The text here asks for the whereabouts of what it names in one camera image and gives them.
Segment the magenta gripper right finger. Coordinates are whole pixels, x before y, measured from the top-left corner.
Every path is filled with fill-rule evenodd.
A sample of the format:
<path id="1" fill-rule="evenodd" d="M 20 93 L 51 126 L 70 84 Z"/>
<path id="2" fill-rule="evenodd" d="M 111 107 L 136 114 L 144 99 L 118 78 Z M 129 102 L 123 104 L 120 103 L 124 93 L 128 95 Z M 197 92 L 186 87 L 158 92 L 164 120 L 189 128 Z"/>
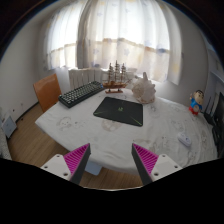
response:
<path id="1" fill-rule="evenodd" d="M 157 155 L 137 144 L 132 144 L 131 153 L 143 185 L 150 184 L 182 169 L 168 155 Z"/>

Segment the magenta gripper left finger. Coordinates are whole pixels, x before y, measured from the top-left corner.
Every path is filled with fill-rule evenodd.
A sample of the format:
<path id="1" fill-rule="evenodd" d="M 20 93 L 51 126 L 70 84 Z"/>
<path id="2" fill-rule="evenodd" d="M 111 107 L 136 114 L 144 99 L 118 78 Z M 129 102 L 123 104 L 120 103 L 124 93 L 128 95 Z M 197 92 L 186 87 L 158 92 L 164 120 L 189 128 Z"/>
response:
<path id="1" fill-rule="evenodd" d="M 41 168 L 72 183 L 79 184 L 91 154 L 87 143 L 65 154 L 56 154 Z"/>

